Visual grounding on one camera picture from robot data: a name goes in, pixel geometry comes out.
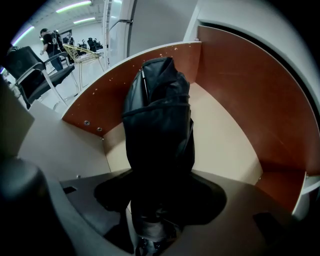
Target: beige floor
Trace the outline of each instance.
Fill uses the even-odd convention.
[[[193,169],[254,185],[262,168],[244,132],[198,84],[191,84],[189,94],[194,121]],[[104,136],[104,148],[112,172],[130,167],[122,123]]]

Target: reddish-brown panel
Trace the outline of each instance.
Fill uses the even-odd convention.
[[[232,33],[199,26],[196,82],[234,118],[264,172],[320,175],[320,137],[302,89],[271,55]]]
[[[122,122],[123,104],[129,87],[143,62],[172,57],[175,68],[193,83],[196,80],[201,42],[180,43],[138,55],[107,71],[91,84],[63,116],[67,123],[103,136]]]
[[[305,173],[302,171],[266,171],[256,186],[292,212],[297,204],[304,179]]]

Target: black shirt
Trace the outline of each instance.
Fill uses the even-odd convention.
[[[48,54],[52,53],[54,50],[57,50],[58,49],[58,45],[57,44],[54,44],[53,41],[52,41],[52,35],[50,33],[48,34],[45,34],[43,37],[43,45],[48,45],[47,49],[46,49],[46,52]]]

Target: ceiling light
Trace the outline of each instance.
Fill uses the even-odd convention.
[[[66,7],[63,7],[59,10],[56,10],[57,13],[61,13],[61,12],[64,12],[66,10],[69,10],[69,9],[72,9],[72,8],[75,8],[75,7],[79,7],[79,6],[85,6],[85,5],[90,5],[91,4],[91,1],[83,1],[83,2],[77,2],[77,3],[74,3],[74,4],[71,4],[71,5],[68,5]]]
[[[22,35],[20,35],[18,37],[17,40],[14,41],[14,43],[12,44],[13,46],[15,46],[17,43],[19,43],[19,41],[26,35],[28,34],[31,30],[33,30],[35,27],[34,26],[31,26],[29,27],[25,32],[22,33]]]
[[[88,22],[88,21],[92,21],[92,20],[95,20],[95,19],[96,19],[95,17],[85,18],[85,19],[81,19],[81,20],[74,21],[73,23],[74,23],[74,24],[78,24],[78,23],[81,23],[81,22]]]

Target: man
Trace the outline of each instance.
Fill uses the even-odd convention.
[[[58,43],[60,39],[60,35],[56,32],[51,33],[48,29],[43,28],[40,31],[40,35],[43,38],[43,50],[40,52],[40,55],[44,54],[46,51],[48,53],[49,58],[54,55],[61,53],[58,48]],[[51,60],[51,64],[55,68],[56,71],[60,71],[63,69],[60,57]]]

